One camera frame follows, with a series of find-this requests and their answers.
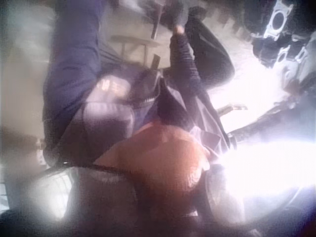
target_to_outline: hand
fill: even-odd
[[[189,18],[188,0],[173,0],[171,3],[171,15],[173,19],[173,27],[185,25]]]
[[[189,0],[169,0],[160,23],[176,33],[177,27],[185,28],[189,18]]]

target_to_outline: gray jacket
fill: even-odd
[[[228,150],[229,141],[210,103],[198,95],[181,94],[160,71],[142,69],[142,77],[131,78],[130,67],[138,66],[122,66],[98,81],[57,145],[45,150],[50,165],[94,162],[112,145],[131,137],[141,127],[138,120],[144,121],[154,108],[162,122],[182,127],[206,148],[217,154]]]

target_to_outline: man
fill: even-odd
[[[146,187],[152,216],[185,215],[203,170],[230,146],[206,90],[229,80],[234,68],[180,0],[169,8],[171,68],[163,76],[111,51],[102,52],[101,67],[98,30],[106,4],[57,4],[44,86],[44,156],[50,165],[95,163],[127,171]]]

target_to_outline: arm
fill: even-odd
[[[184,100],[186,110],[202,130],[229,139],[190,55],[189,42],[182,26],[174,28],[170,44],[171,75]]]
[[[48,145],[56,143],[96,84],[99,22],[106,0],[59,0],[51,63],[44,85]]]

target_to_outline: bright light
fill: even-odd
[[[316,145],[297,141],[245,146],[227,154],[227,190],[244,197],[277,195],[316,184]]]

